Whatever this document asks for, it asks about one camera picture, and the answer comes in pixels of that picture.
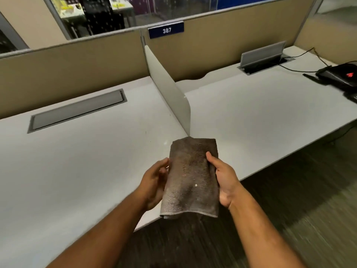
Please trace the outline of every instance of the table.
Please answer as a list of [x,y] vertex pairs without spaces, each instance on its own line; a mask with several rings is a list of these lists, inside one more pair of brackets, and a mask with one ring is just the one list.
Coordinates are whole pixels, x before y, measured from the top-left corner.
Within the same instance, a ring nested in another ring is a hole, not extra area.
[[[27,134],[33,114],[120,88],[125,103]],[[0,131],[0,267],[17,268],[45,267],[187,136],[150,77],[2,119]]]
[[[357,119],[357,104],[332,86],[279,66],[249,76],[238,66],[176,84],[190,102],[191,136],[216,138],[220,158],[240,180]],[[283,66],[316,71],[324,64],[307,53]]]
[[61,9],[59,15],[61,19],[63,20],[72,20],[74,18],[85,18],[83,8],[81,4],[69,4],[69,7],[73,8],[72,9]]
[[130,13],[133,25],[136,26],[134,7],[128,0],[109,0],[109,2],[114,13],[125,13],[129,27],[131,27],[131,24],[127,13]]
[[[357,104],[332,86],[278,66],[248,76],[238,65],[176,84],[190,102],[191,136],[216,138],[240,180],[357,119]],[[324,67],[310,53],[284,66]],[[123,104],[27,134],[31,115],[120,88]],[[150,77],[2,119],[0,132],[0,267],[18,268],[45,267],[186,136]],[[159,213],[160,204],[137,228]]]
[[74,26],[83,24],[87,21],[87,18],[84,14],[81,4],[69,4],[69,7],[72,9],[61,9],[59,15],[62,22],[65,24],[67,29],[71,29],[74,35],[74,38],[79,38]]

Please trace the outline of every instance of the wall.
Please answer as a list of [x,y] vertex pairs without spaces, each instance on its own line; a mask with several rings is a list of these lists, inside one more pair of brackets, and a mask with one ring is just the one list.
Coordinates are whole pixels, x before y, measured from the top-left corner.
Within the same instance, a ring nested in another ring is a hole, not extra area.
[[0,0],[0,9],[31,49],[67,42],[43,0]]

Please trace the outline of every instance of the towel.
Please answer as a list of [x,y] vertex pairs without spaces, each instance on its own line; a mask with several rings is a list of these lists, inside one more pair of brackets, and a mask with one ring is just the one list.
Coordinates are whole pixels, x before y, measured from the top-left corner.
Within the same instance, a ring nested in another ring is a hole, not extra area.
[[160,216],[172,219],[195,212],[218,217],[216,168],[207,161],[208,151],[218,157],[216,139],[185,137],[172,142]]

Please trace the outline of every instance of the black cable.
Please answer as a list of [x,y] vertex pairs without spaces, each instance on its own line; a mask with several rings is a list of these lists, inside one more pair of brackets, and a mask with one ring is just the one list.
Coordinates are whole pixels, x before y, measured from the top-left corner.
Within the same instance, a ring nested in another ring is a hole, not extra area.
[[335,142],[336,140],[338,140],[338,139],[344,137],[344,136],[345,136],[350,130],[352,130],[354,127],[355,127],[355,126],[350,127],[350,128],[349,128],[348,130],[346,130],[342,135],[340,135],[339,137],[336,137],[336,138],[333,139],[333,140],[330,140],[330,141],[326,142],[325,144],[329,144],[329,143],[331,143],[331,142]]
[[290,69],[290,68],[287,68],[287,67],[284,67],[284,66],[282,66],[282,65],[280,65],[280,64],[275,64],[275,65],[279,65],[280,67],[283,67],[284,69],[287,69],[287,70],[289,70],[289,71],[294,71],[294,72],[307,72],[307,73],[313,73],[313,72],[317,72],[317,71],[302,71],[302,70],[292,70],[292,69]]
[[324,64],[328,67],[328,64],[327,64],[325,61],[323,61],[323,60],[321,59],[321,57],[319,56],[319,54],[317,53],[317,51],[315,50],[315,48],[313,48],[313,51],[316,53],[316,56],[320,59],[320,61],[321,61],[322,63],[324,63]]
[[290,57],[290,58],[297,58],[297,57],[303,56],[304,54],[306,54],[306,53],[308,53],[308,52],[310,52],[310,51],[312,51],[312,50],[314,50],[314,49],[315,49],[315,47],[311,48],[310,50],[306,51],[305,53],[302,53],[301,55],[289,56],[289,57]]
[[328,66],[328,64],[327,64],[325,61],[323,61],[323,60],[321,59],[321,57],[320,57],[319,54],[317,53],[315,47],[312,47],[310,50],[307,50],[305,53],[302,53],[301,55],[289,56],[289,57],[290,57],[290,58],[297,58],[297,57],[303,56],[304,54],[306,54],[306,53],[308,53],[308,52],[310,52],[310,51],[312,51],[312,50],[315,52],[316,56],[320,59],[320,61],[321,61],[322,63],[324,63],[326,66]]

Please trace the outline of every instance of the forearm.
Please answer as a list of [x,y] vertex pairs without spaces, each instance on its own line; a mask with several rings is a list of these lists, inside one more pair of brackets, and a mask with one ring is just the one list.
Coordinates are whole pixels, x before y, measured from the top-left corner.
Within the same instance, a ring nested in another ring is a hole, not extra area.
[[252,195],[239,185],[229,206],[251,268],[305,268]]
[[131,193],[47,268],[113,267],[144,212],[145,200]]

